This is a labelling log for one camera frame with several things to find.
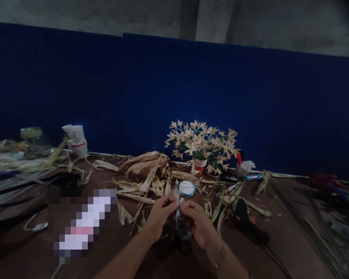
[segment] concrete wall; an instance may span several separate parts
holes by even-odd
[[[346,0],[0,0],[0,22],[349,56]]]
[[[349,2],[238,0],[229,43],[349,56]]]
[[[178,38],[180,0],[0,0],[0,22]]]

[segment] blue backdrop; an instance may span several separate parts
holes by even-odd
[[[0,24],[0,139],[82,124],[91,151],[138,155],[178,118],[236,130],[259,170],[349,179],[349,58]]]

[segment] green leaf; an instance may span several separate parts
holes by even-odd
[[[220,198],[220,203],[218,204],[218,206],[216,207],[216,210],[213,213],[211,222],[213,223],[214,221],[216,221],[218,215],[220,214],[220,210],[221,210],[221,206],[222,206],[222,201],[224,200],[224,189],[222,189],[221,191],[221,198]]]

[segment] left hand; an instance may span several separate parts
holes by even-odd
[[[167,218],[175,212],[179,206],[178,200],[171,195],[157,199],[142,231],[149,234],[153,242],[157,242],[162,235],[163,226]]]

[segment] glass jar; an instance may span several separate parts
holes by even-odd
[[[52,149],[48,137],[40,127],[27,127],[21,129],[21,138],[26,141],[30,150],[37,156],[48,155]]]

